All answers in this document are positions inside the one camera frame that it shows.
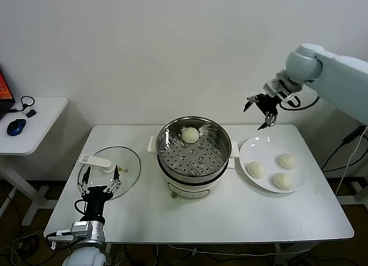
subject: laptop screen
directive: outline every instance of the laptop screen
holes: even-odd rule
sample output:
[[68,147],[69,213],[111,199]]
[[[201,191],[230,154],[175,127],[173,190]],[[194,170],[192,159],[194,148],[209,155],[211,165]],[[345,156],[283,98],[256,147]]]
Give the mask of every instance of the laptop screen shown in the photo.
[[11,92],[5,82],[5,79],[0,71],[0,100],[13,99]]

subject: white robotic arm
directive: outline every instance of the white robotic arm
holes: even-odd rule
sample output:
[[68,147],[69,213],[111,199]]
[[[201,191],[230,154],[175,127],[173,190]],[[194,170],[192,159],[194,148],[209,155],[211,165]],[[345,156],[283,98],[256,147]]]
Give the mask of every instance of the white robotic arm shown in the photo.
[[302,44],[286,61],[286,68],[264,85],[266,95],[249,97],[246,111],[252,103],[266,116],[260,129],[276,122],[276,105],[292,100],[303,85],[314,89],[318,96],[334,104],[339,110],[368,124],[368,63],[357,58],[338,56],[314,44]]

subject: laptop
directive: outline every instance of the laptop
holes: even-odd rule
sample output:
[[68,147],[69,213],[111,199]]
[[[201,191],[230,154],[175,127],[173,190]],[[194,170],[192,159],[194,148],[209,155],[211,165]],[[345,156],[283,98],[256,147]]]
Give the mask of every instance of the laptop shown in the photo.
[[15,104],[14,97],[5,82],[5,78],[0,70],[0,119]]

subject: robotic arm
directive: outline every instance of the robotic arm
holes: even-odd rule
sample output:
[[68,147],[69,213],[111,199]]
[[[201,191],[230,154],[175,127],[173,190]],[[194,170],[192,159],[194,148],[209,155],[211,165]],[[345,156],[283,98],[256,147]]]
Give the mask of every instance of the robotic arm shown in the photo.
[[300,107],[294,93],[301,91],[303,85],[314,89],[318,96],[339,110],[368,124],[368,63],[338,56],[314,44],[302,44],[291,52],[285,69],[263,86],[266,94],[247,98],[244,111],[255,103],[265,115],[259,129],[271,127],[277,119],[278,104],[285,102],[291,107]]
[[[83,214],[83,217],[74,222],[71,229],[58,230],[46,236],[47,240],[53,241],[63,236],[73,236],[75,250],[68,256],[63,266],[104,266],[106,265],[106,257],[100,252],[105,243],[104,224],[105,219],[102,216],[104,212],[105,202],[112,199],[114,193],[121,186],[118,166],[115,166],[114,176],[108,186],[88,187],[91,167],[83,175],[81,183],[78,183],[82,194],[82,199],[74,203],[75,209]],[[78,202],[86,202],[86,210],[81,211],[76,204]]]

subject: white cable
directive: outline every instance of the white cable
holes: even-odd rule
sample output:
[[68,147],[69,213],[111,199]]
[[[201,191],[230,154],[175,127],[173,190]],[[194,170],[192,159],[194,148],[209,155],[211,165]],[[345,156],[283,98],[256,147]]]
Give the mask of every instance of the white cable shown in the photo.
[[156,260],[155,260],[154,266],[156,266],[156,264],[157,264],[157,258],[158,258],[158,256],[159,256],[159,244],[156,244]]
[[125,259],[125,254],[124,253],[119,253],[116,257],[116,264],[112,265],[112,266],[120,266],[120,264],[122,263],[122,261]]
[[366,129],[364,130],[364,132],[361,134],[361,136],[360,136],[360,138],[359,138],[359,141],[358,141],[358,144],[356,145],[356,147],[355,147],[354,151],[353,151],[353,152],[352,152],[352,154],[350,155],[350,157],[349,157],[349,161],[347,161],[347,165],[346,165],[346,168],[345,168],[344,174],[343,174],[343,176],[341,177],[340,183],[339,183],[339,185],[338,185],[338,189],[337,189],[337,190],[336,190],[336,192],[335,192],[335,196],[337,196],[337,195],[338,195],[338,191],[339,191],[339,189],[340,189],[340,186],[341,186],[341,184],[342,184],[342,182],[343,182],[343,179],[344,179],[344,177],[345,177],[345,175],[346,175],[347,169],[349,168],[350,161],[351,161],[352,157],[354,156],[355,152],[358,150],[358,147],[359,147],[359,145],[361,144],[361,141],[362,141],[362,137],[363,137],[363,135],[367,132],[367,130],[368,130],[368,126],[366,127]]
[[[10,245],[6,245],[6,246],[4,246],[4,247],[2,247],[1,249],[0,249],[0,252],[2,251],[2,250],[4,250],[5,248],[9,248],[10,249],[10,262],[11,262],[11,264],[12,265],[18,265],[20,262],[21,262],[21,258],[20,258],[20,256],[18,255],[18,253],[10,246]],[[17,256],[18,256],[18,262],[17,263],[15,263],[15,262],[13,262],[13,253],[15,253]]]
[[[38,230],[38,231],[36,231],[36,232],[34,232],[34,233],[31,233],[31,234],[29,234],[29,235],[27,235],[27,236],[23,236],[23,237],[21,237],[21,239],[24,239],[24,238],[27,238],[27,237],[30,237],[30,236],[34,236],[36,233],[39,233],[39,232],[43,232],[43,230]],[[2,250],[4,250],[5,248],[9,248],[9,249],[10,249],[10,262],[11,262],[11,264],[12,264],[13,266],[17,266],[17,265],[21,262],[21,258],[20,258],[20,256],[19,256],[19,254],[17,253],[17,251],[16,251],[16,250],[14,250],[14,243],[15,243],[17,240],[19,240],[19,237],[13,240],[13,242],[12,242],[11,246],[10,246],[10,245],[6,245],[6,246],[4,246],[4,247],[2,247],[2,248],[0,249],[0,252],[1,252]],[[14,261],[13,261],[13,255],[14,255],[14,254],[18,256],[18,262],[14,262]]]
[[[171,246],[169,244],[170,247],[172,247],[173,249],[176,249],[176,250],[190,250],[190,251],[193,251],[192,249],[186,249],[186,248],[177,248],[177,247],[174,247],[174,246]],[[311,249],[307,249],[307,250],[302,250],[300,252],[290,252],[290,253],[265,253],[263,255],[252,255],[250,253],[242,253],[242,254],[235,254],[235,253],[209,253],[209,252],[202,252],[202,251],[199,251],[198,249],[196,250],[197,253],[207,253],[209,255],[224,255],[224,256],[269,256],[269,255],[292,255],[292,254],[295,254],[295,253],[304,253],[304,252],[309,252]]]

